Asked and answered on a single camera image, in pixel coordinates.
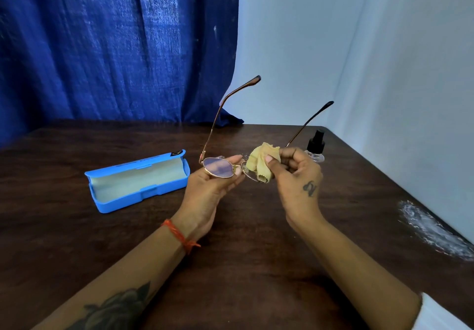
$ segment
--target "dark brown tabletop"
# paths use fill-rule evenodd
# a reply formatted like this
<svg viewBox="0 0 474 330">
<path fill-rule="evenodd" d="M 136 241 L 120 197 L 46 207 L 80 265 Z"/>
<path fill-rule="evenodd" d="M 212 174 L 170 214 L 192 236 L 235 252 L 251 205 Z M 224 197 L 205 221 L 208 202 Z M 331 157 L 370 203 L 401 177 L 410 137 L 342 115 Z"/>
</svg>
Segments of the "dark brown tabletop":
<svg viewBox="0 0 474 330">
<path fill-rule="evenodd" d="M 298 127 L 217 129 L 208 155 L 284 146 Z M 294 144 L 305 147 L 316 127 Z M 209 126 L 60 121 L 0 151 L 2 329 L 28 329 L 152 233 L 184 189 L 110 214 L 84 172 L 186 149 L 191 170 Z M 326 218 L 415 291 L 474 327 L 474 264 L 423 243 L 397 203 L 413 200 L 326 131 L 320 205 Z M 363 321 L 285 220 L 275 183 L 246 180 L 143 317 L 144 329 L 363 329 Z"/>
</svg>

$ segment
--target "forearm tattoo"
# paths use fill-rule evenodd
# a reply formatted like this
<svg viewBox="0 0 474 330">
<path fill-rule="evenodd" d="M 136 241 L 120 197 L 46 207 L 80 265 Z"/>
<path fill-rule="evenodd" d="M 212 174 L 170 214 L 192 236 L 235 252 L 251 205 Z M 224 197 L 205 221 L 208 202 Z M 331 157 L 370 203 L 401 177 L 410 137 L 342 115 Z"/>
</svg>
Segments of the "forearm tattoo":
<svg viewBox="0 0 474 330">
<path fill-rule="evenodd" d="M 98 306 L 85 305 L 86 317 L 76 321 L 65 330 L 128 330 L 135 327 L 135 322 L 147 304 L 150 282 L 138 289 L 128 289 L 108 298 Z"/>
<path fill-rule="evenodd" d="M 314 191 L 316 190 L 317 186 L 314 185 L 314 182 L 310 180 L 307 184 L 303 186 L 303 190 L 308 192 L 308 196 L 313 196 Z"/>
</svg>

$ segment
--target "clear bottle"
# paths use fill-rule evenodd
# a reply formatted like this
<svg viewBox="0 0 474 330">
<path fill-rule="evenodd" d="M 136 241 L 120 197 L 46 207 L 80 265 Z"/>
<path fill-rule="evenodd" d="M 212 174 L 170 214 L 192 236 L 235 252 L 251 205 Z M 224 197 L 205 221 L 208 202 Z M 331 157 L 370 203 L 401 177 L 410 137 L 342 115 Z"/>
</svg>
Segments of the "clear bottle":
<svg viewBox="0 0 474 330">
<path fill-rule="evenodd" d="M 317 130 L 314 137 L 310 139 L 308 147 L 304 151 L 316 163 L 322 163 L 324 161 L 324 155 L 322 154 L 325 145 L 323 136 L 324 132 Z"/>
</svg>

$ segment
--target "person's left hand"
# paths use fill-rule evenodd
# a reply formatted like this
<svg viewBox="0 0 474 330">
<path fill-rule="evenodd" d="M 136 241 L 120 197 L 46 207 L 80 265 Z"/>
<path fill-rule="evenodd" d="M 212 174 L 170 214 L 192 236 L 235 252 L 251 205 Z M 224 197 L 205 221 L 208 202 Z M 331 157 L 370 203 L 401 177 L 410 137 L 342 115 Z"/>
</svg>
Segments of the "person's left hand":
<svg viewBox="0 0 474 330">
<path fill-rule="evenodd" d="M 234 155 L 226 160 L 237 164 L 242 156 Z M 226 179 L 212 177 L 204 168 L 195 171 L 188 178 L 181 207 L 171 219 L 173 224 L 189 240 L 197 241 L 209 232 L 219 200 L 244 179 L 245 175 L 240 167 L 233 177 Z"/>
</svg>

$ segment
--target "orange string bracelet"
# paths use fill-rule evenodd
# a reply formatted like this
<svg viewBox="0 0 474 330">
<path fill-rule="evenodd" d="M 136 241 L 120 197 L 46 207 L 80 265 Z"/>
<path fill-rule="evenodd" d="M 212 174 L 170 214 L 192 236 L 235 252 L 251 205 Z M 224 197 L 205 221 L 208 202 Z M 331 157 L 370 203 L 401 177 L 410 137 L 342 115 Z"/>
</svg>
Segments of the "orange string bracelet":
<svg viewBox="0 0 474 330">
<path fill-rule="evenodd" d="M 199 245 L 195 241 L 187 241 L 186 238 L 184 237 L 184 235 L 181 233 L 181 231 L 179 231 L 175 227 L 175 225 L 171 222 L 171 220 L 166 219 L 163 222 L 163 224 L 161 224 L 161 226 L 163 226 L 163 225 L 167 226 L 169 228 L 169 230 L 171 230 L 171 232 L 174 234 L 174 236 L 180 241 L 180 243 L 182 244 L 182 247 L 186 251 L 187 255 L 189 255 L 191 253 L 191 249 L 193 249 L 193 247 L 198 247 L 198 248 L 201 247 L 201 245 Z"/>
</svg>

